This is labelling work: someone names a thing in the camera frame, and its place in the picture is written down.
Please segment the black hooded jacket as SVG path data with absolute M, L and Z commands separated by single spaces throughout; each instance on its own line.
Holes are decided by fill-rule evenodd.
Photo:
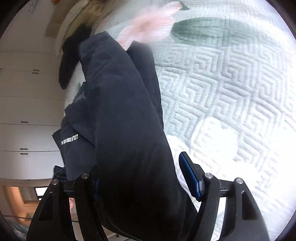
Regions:
M 107 32 L 79 47 L 85 82 L 53 134 L 68 180 L 94 170 L 101 224 L 136 240 L 186 240 L 197 216 L 164 133 L 149 46 Z

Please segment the white wardrobe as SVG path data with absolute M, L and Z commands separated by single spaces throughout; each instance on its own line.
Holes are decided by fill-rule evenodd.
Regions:
M 1 52 L 1 178 L 46 179 L 63 161 L 52 134 L 64 116 L 60 58 Z

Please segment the floral quilted bedspread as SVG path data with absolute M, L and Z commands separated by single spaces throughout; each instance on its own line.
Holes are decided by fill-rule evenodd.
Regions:
M 107 1 L 93 26 L 147 32 L 173 156 L 242 178 L 271 240 L 295 240 L 295 37 L 274 1 Z

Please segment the black folded garment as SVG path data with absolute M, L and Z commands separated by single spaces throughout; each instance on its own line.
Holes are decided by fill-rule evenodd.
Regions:
M 63 56 L 59 67 L 59 84 L 62 90 L 65 90 L 71 80 L 73 72 L 80 60 L 79 46 L 87 40 L 92 29 L 85 24 L 81 24 L 75 32 L 68 37 L 63 45 Z

